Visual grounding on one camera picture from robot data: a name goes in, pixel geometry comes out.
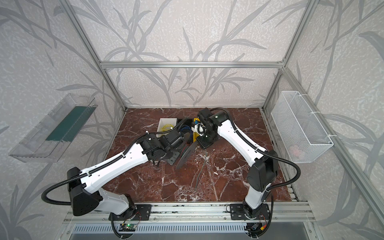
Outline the grey perforated spool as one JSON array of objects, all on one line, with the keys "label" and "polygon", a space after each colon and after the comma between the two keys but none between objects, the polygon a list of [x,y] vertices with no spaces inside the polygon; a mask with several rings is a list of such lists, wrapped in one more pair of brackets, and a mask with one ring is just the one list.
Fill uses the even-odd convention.
[{"label": "grey perforated spool", "polygon": [[185,133],[182,138],[182,145],[180,150],[180,155],[177,159],[176,170],[180,170],[182,166],[187,162],[189,157],[194,153],[195,149],[198,146],[197,142],[190,141],[190,138],[193,137],[191,133]]}]

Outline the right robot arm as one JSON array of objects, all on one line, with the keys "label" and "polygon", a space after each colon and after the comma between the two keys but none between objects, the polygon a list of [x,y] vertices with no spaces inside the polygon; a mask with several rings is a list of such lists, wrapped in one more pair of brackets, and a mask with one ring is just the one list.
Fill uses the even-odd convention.
[{"label": "right robot arm", "polygon": [[255,219],[261,213],[270,187],[278,175],[278,160],[275,159],[278,155],[274,151],[269,152],[245,135],[233,122],[228,111],[213,111],[214,109],[208,108],[199,111],[197,142],[201,148],[206,149],[221,137],[243,156],[250,167],[247,175],[250,187],[243,201],[243,208],[248,219]]}]

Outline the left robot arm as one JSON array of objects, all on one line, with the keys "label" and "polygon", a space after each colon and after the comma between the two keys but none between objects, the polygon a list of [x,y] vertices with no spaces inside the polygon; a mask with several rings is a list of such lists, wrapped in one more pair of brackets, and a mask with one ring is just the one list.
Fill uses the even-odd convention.
[{"label": "left robot arm", "polygon": [[191,133],[181,133],[176,129],[165,135],[146,133],[133,141],[123,152],[104,162],[80,170],[72,168],[67,176],[85,174],[84,178],[68,185],[74,216],[91,212],[109,212],[112,220],[131,219],[138,212],[132,198],[127,194],[114,194],[103,189],[112,179],[128,170],[149,161],[175,161],[187,145]]}]

